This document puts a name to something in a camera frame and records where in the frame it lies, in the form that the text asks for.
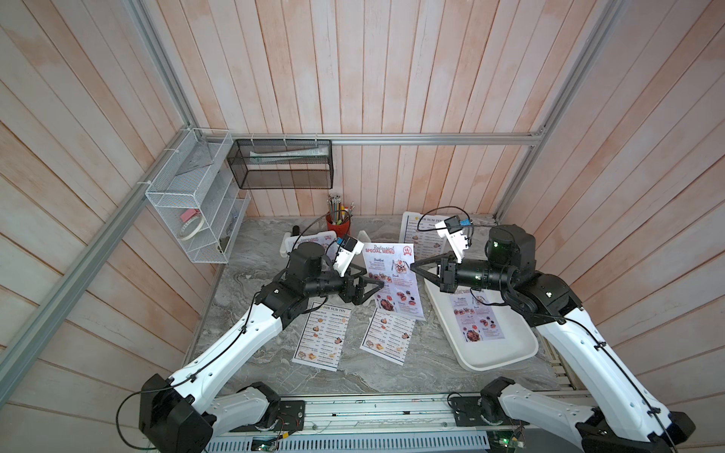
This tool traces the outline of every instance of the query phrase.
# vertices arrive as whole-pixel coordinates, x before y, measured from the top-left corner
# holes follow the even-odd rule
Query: restaurant menu
[[[360,348],[385,360],[403,365],[415,320],[376,309]]]
[[[385,286],[375,293],[375,303],[385,312],[425,320],[418,280],[410,270],[413,244],[366,242],[362,248],[368,277],[382,280]]]
[[[436,227],[438,222],[446,220],[449,215],[426,215],[420,221],[420,229],[428,230]],[[444,253],[448,245],[445,238],[438,236],[437,231],[418,231],[418,221],[421,218],[419,212],[404,212],[403,221],[400,224],[400,236],[398,242],[415,245],[415,258],[425,259]]]
[[[294,242],[297,241],[298,237],[299,236],[291,236],[284,239],[284,246],[287,250],[287,253],[292,251],[292,246],[294,245]],[[328,246],[332,244],[336,239],[337,234],[335,234],[334,231],[323,231],[322,233],[317,233],[310,236],[303,236],[299,238],[295,248],[299,247],[299,245],[303,242],[315,242],[325,247],[325,250],[327,250],[327,256],[329,256],[330,259],[335,259],[335,253],[337,253],[337,245],[332,246],[329,249]]]
[[[473,294],[475,299],[469,288],[459,286],[454,294],[449,295],[451,309],[463,339],[468,343],[505,338],[493,309],[482,304],[489,303],[484,293],[474,291]]]
[[[292,362],[337,371],[351,311],[349,308],[325,304],[310,313]]]

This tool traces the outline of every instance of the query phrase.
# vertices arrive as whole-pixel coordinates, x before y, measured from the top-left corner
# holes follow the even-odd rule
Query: gray marble surface
[[[284,232],[293,225],[302,228],[310,218],[284,217],[245,219],[202,327],[195,356],[224,334],[249,309],[249,302],[259,288],[286,265],[279,254]],[[365,230],[373,241],[397,242],[400,216],[353,217],[353,236]],[[308,234],[323,230],[324,224],[312,226]],[[487,230],[477,229],[473,247],[467,257],[484,257],[482,248]],[[418,278],[426,321],[418,321],[403,366],[388,362],[359,349],[367,330],[374,304],[354,307],[337,296],[329,304],[352,308],[345,346],[337,372],[291,363],[305,325],[300,317],[279,336],[264,345],[227,382],[222,394],[233,393],[255,381],[263,381],[280,394],[366,394],[397,392],[479,391],[492,379],[503,375],[532,390],[556,390],[554,372],[539,353],[515,364],[482,373],[464,370],[458,364],[445,337],[428,295]]]

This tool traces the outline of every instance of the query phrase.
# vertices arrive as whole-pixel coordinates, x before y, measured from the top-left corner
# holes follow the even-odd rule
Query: wall shelf
[[[249,197],[237,198],[239,188],[225,162],[231,146],[226,130],[189,130],[146,191],[192,262],[228,262],[230,244],[249,205]],[[199,211],[202,228],[182,240],[181,215],[189,209]]]

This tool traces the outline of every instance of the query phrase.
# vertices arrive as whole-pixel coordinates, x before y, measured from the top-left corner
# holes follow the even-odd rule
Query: wooden wall
[[[0,55],[5,349],[182,120],[122,2],[3,0]],[[0,410],[0,450],[128,451],[115,410],[181,365],[212,279],[145,209]]]
[[[725,444],[725,2],[632,2],[504,221],[688,443]]]
[[[237,133],[538,130],[599,0],[145,0],[203,126]],[[356,213],[491,213],[528,148],[335,147]],[[253,191],[249,215],[320,215],[327,191]]]

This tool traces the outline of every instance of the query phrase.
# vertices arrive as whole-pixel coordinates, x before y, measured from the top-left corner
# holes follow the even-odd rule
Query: black mesh basket
[[[329,140],[238,139],[227,160],[239,188],[332,188]]]

